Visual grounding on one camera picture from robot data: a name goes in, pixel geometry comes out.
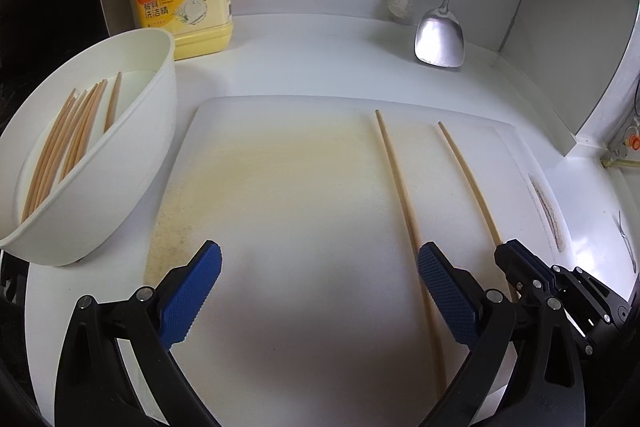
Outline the wooden chopstick seven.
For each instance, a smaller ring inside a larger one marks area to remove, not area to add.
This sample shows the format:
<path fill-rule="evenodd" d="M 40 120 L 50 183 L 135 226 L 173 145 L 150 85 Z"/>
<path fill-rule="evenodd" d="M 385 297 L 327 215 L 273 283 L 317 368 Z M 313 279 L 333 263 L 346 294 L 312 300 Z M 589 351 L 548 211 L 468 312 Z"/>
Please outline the wooden chopstick seven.
<path fill-rule="evenodd" d="M 496 222 L 491 216 L 486 199 L 451 133 L 442 121 L 439 121 L 438 127 L 451 150 L 451 154 L 456 158 L 466 184 L 468 184 L 474 202 L 474 216 L 480 226 L 480 230 L 474 235 L 474 265 L 472 271 L 475 275 L 480 276 L 480 280 L 483 283 L 490 283 L 490 287 L 495 288 L 496 291 L 504 291 L 506 300 L 516 303 L 518 301 L 518 292 L 499 273 L 497 265 L 495 265 L 495 248 L 502 243 L 502 238 Z"/>

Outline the wooden chopstick six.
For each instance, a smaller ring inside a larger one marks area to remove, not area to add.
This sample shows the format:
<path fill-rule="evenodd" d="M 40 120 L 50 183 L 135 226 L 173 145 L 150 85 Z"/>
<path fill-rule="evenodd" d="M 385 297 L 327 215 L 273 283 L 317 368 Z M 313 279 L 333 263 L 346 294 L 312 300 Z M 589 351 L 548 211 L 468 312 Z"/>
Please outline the wooden chopstick six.
<path fill-rule="evenodd" d="M 392 139 L 390 139 L 390 134 L 388 133 L 383 114 L 378 108 L 375 109 L 374 113 L 376 121 L 378 122 L 378 129 L 380 129 L 381 132 L 386 156 L 388 162 L 390 163 L 390 170 L 392 170 L 393 173 L 393 179 L 399 197 L 402 215 L 404 216 L 407 232 L 409 235 L 412 255 L 414 261 L 418 261 L 418 254 L 420 251 L 420 247 L 422 246 L 422 235 L 418 218 L 416 217 L 416 212 L 414 211 L 404 175 L 402 174 L 400 164 L 393 146 Z M 442 337 L 440 337 L 439 335 L 436 320 L 437 309 L 424 282 L 421 280 L 421 277 L 419 277 L 419 284 L 425 309 L 428 335 L 430 335 L 430 347 L 434 369 L 436 397 L 440 399 L 444 395 L 447 388 L 447 376 L 446 366 L 444 362 L 444 349 L 442 349 Z"/>

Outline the wooden chopstick one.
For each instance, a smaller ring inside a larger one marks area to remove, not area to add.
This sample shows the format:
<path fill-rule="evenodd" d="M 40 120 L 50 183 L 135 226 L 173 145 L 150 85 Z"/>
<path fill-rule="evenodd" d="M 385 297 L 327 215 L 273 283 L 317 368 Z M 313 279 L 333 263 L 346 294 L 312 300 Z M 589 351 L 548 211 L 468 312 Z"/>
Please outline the wooden chopstick one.
<path fill-rule="evenodd" d="M 29 189 L 27 192 L 24 208 L 22 211 L 22 215 L 21 215 L 22 222 L 24 222 L 30 216 L 30 214 L 32 213 L 32 210 L 34 209 L 35 199 L 37 196 L 38 188 L 40 187 L 44 167 L 46 167 L 47 165 L 47 161 L 51 153 L 51 148 L 53 146 L 54 139 L 58 135 L 58 130 L 60 130 L 61 124 L 63 124 L 66 118 L 66 115 L 68 114 L 68 112 L 70 111 L 70 108 L 73 105 L 73 101 L 75 101 L 75 98 L 76 98 L 75 92 L 76 92 L 75 89 L 70 91 L 70 94 L 68 95 L 63 106 L 58 112 L 58 116 L 56 116 L 55 118 L 54 124 L 52 124 L 52 127 L 47 136 L 47 139 L 46 141 L 44 141 L 42 150 L 40 150 L 40 155 L 38 157 L 34 173 L 32 174 L 32 179 L 30 180 Z"/>

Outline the wooden chopstick three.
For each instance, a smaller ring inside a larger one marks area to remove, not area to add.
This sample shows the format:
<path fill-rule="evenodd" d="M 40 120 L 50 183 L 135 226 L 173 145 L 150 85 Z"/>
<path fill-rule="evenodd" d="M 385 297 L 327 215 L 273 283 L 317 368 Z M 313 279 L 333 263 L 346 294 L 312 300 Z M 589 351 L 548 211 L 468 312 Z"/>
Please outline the wooden chopstick three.
<path fill-rule="evenodd" d="M 73 133 L 75 132 L 75 128 L 76 128 L 76 126 L 77 126 L 77 124 L 78 124 L 78 120 L 79 120 L 79 117 L 80 117 L 80 111 L 81 111 L 81 109 L 83 109 L 83 108 L 84 108 L 84 106 L 85 106 L 85 104 L 86 104 L 86 100 L 87 100 L 87 98 L 88 98 L 88 95 L 89 95 L 89 93 L 90 93 L 91 89 L 90 89 L 89 91 L 82 92 L 82 93 L 85 93 L 85 95 L 84 95 L 84 97 L 82 98 L 82 101 L 80 102 L 79 108 L 77 109 L 77 113 L 75 114 L 75 117 L 73 118 L 72 123 L 71 123 L 71 124 L 68 126 L 68 128 L 67 128 L 67 133 L 66 133 L 66 135 L 65 135 L 65 140 L 63 141 L 63 144 L 62 144 L 62 148 L 61 148 L 61 150 L 60 150 L 60 153 L 58 153 L 58 161 L 54 164 L 53 176 L 52 176 L 52 178 L 50 179 L 50 181 L 51 181 L 51 184 L 50 184 L 50 191 L 51 191 L 51 187 L 52 187 L 52 185 L 53 185 L 53 182 L 54 182 L 54 180 L 55 180 L 56 174 L 58 173 L 58 168 L 60 168 L 60 164 L 61 164 L 61 161 L 62 161 L 62 157 L 63 157 L 63 155 L 64 155 L 64 153 L 65 153 L 65 151 L 66 151 L 66 148 L 67 148 L 68 142 L 70 142 L 70 138 L 72 137 Z"/>

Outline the wooden chopstick five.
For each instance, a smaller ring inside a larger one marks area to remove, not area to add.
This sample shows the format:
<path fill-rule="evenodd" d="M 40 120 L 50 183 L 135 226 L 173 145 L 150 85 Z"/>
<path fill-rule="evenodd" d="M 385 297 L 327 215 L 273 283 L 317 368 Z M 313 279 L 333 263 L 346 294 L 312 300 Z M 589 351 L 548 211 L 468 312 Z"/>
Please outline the wooden chopstick five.
<path fill-rule="evenodd" d="M 116 75 L 112 92 L 111 92 L 111 98 L 107 106 L 107 112 L 106 112 L 104 128 L 103 128 L 104 133 L 106 133 L 107 130 L 110 129 L 115 122 L 117 103 L 119 98 L 119 90 L 121 85 L 122 85 L 122 72 L 118 72 Z"/>

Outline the wooden chopstick four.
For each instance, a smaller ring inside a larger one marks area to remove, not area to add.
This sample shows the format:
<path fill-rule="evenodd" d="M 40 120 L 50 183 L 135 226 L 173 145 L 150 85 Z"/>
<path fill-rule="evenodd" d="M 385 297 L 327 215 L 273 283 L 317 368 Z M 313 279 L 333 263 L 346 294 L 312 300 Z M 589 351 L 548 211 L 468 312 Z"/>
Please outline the wooden chopstick four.
<path fill-rule="evenodd" d="M 93 111 L 94 104 L 96 104 L 96 100 L 101 95 L 103 86 L 104 86 L 104 80 L 96 83 L 93 86 L 93 88 L 91 89 L 88 95 L 84 108 L 81 109 L 80 111 L 78 124 L 75 128 L 72 143 L 70 143 L 70 147 L 68 148 L 65 162 L 63 165 L 61 179 L 64 179 L 68 175 L 70 170 L 72 170 L 75 167 L 75 165 L 78 163 L 79 159 L 81 158 L 80 149 L 82 147 L 82 144 L 84 144 L 85 137 L 88 133 L 87 131 L 89 126 L 88 121 Z"/>

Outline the wooden chopstick nine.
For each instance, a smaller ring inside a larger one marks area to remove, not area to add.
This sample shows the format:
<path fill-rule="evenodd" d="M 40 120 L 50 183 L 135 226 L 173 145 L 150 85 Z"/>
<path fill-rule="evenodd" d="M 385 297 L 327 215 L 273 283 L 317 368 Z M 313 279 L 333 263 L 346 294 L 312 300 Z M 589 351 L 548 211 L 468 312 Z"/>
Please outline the wooden chopstick nine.
<path fill-rule="evenodd" d="M 76 96 L 75 101 L 73 101 L 73 105 L 70 108 L 70 111 L 66 115 L 63 124 L 61 124 L 60 130 L 58 130 L 58 135 L 54 139 L 47 165 L 43 170 L 43 176 L 41 178 L 40 187 L 38 188 L 33 210 L 35 210 L 41 204 L 43 199 L 47 197 L 47 194 L 50 191 L 50 179 L 53 176 L 54 164 L 58 161 L 58 153 L 60 153 L 63 141 L 65 140 L 67 128 L 72 123 L 72 120 L 77 113 L 77 109 L 79 108 L 80 102 L 82 101 L 84 95 L 85 93 L 81 93 Z"/>

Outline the wooden chopstick eight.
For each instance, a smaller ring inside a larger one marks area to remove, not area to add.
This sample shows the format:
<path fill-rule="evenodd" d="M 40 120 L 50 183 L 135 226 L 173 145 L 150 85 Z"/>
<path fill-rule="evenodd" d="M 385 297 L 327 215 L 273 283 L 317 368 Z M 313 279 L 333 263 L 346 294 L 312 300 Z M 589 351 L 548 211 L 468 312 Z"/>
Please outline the wooden chopstick eight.
<path fill-rule="evenodd" d="M 98 110 L 98 107 L 101 103 L 102 94 L 104 89 L 106 88 L 106 85 L 107 80 L 103 79 L 96 85 L 96 90 L 94 90 L 93 95 L 91 95 L 84 119 L 81 123 L 80 135 L 75 147 L 74 161 L 78 161 L 85 154 L 86 143 L 88 141 L 90 128 L 92 127 L 92 120 L 94 116 L 96 116 L 96 111 Z"/>

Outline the white cutting board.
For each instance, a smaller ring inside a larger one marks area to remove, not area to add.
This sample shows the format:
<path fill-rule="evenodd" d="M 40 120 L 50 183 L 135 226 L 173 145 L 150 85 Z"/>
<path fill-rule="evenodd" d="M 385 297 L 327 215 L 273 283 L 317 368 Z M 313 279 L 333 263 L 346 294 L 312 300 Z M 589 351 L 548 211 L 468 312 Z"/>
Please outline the white cutting board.
<path fill-rule="evenodd" d="M 375 109 L 422 239 L 474 265 L 474 202 L 442 121 L 501 238 L 553 265 L 572 245 L 551 188 L 510 124 L 420 106 L 215 98 L 196 111 L 160 204 L 144 279 L 206 241 L 222 269 L 172 348 L 226 426 L 414 426 L 436 400 L 416 264 Z"/>

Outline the white round plastic basin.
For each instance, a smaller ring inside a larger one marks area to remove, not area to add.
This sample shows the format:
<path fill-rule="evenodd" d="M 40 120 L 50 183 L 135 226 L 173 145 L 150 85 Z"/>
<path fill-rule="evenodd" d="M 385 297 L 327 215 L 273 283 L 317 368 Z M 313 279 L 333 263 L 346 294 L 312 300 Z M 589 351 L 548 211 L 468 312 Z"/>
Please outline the white round plastic basin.
<path fill-rule="evenodd" d="M 175 43 L 163 29 L 124 32 L 80 52 L 43 80 L 1 135 L 1 247 L 36 265 L 60 267 L 86 257 L 113 234 L 148 189 L 174 139 Z M 116 117 L 103 132 L 116 75 Z M 24 221 L 40 150 L 73 89 L 107 80 L 87 150 Z"/>

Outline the steel spatula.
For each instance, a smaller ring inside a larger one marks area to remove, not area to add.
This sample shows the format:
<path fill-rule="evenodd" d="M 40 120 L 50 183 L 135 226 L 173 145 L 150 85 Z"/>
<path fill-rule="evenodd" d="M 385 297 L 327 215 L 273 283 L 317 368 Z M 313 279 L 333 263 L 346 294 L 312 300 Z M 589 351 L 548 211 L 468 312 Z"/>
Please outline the steel spatula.
<path fill-rule="evenodd" d="M 462 27 L 449 9 L 450 0 L 429 10 L 416 26 L 413 52 L 422 64 L 444 69 L 460 68 L 465 58 Z"/>

